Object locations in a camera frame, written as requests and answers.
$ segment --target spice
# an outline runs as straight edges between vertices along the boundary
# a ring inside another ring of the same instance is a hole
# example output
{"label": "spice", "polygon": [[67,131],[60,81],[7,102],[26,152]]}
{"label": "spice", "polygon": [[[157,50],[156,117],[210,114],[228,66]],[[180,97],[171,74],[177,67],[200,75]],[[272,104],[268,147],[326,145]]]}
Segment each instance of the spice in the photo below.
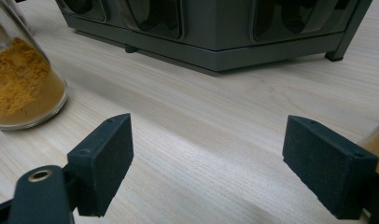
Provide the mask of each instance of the spice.
{"label": "spice", "polygon": [[62,99],[64,84],[31,45],[14,38],[0,53],[0,124],[39,119]]}

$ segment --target tabletop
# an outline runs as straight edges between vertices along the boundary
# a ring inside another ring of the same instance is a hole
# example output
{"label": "tabletop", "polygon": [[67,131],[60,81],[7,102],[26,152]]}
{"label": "tabletop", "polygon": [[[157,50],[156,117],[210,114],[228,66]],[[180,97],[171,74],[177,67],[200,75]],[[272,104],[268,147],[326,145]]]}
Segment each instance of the tabletop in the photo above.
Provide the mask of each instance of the tabletop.
{"label": "tabletop", "polygon": [[283,162],[288,115],[353,142],[379,124],[379,0],[344,60],[324,55],[214,73],[67,27],[53,0],[19,3],[68,83],[53,119],[0,131],[0,203],[16,181],[66,154],[101,122],[132,116],[134,158],[104,217],[76,223],[365,223],[337,220]]}

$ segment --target jar with orange powder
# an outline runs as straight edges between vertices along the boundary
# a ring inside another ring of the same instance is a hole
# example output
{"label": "jar with orange powder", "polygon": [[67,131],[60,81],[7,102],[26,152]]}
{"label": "jar with orange powder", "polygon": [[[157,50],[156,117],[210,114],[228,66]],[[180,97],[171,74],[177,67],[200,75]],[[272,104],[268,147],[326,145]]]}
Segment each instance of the jar with orange powder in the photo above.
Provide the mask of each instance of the jar with orange powder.
{"label": "jar with orange powder", "polygon": [[33,127],[63,107],[67,84],[7,0],[0,0],[0,129]]}

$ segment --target wooden table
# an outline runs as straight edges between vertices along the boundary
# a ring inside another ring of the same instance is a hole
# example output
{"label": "wooden table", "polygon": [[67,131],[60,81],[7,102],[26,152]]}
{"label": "wooden table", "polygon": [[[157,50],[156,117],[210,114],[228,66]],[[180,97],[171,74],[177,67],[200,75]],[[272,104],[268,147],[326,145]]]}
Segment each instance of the wooden table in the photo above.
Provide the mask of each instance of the wooden table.
{"label": "wooden table", "polygon": [[323,55],[211,73],[77,34],[53,0],[20,3],[69,85],[55,118],[0,131],[0,203],[38,166],[103,120],[131,113],[134,159],[103,218],[76,223],[364,223],[338,221],[282,161],[288,115],[353,142],[379,124],[379,0],[343,61]]}

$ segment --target light wood surface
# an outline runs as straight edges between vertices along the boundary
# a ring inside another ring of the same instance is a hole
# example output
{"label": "light wood surface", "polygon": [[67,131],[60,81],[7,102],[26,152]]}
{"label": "light wood surface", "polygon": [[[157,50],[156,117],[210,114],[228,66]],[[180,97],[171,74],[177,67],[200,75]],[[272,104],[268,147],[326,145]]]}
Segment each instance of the light wood surface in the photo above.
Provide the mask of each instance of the light wood surface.
{"label": "light wood surface", "polygon": [[126,54],[67,27],[52,0],[20,3],[69,99],[32,129],[0,131],[0,203],[18,178],[66,154],[103,120],[132,114],[134,159],[103,218],[76,223],[339,221],[282,161],[288,115],[353,142],[379,125],[379,0],[344,60],[324,55],[222,74]]}

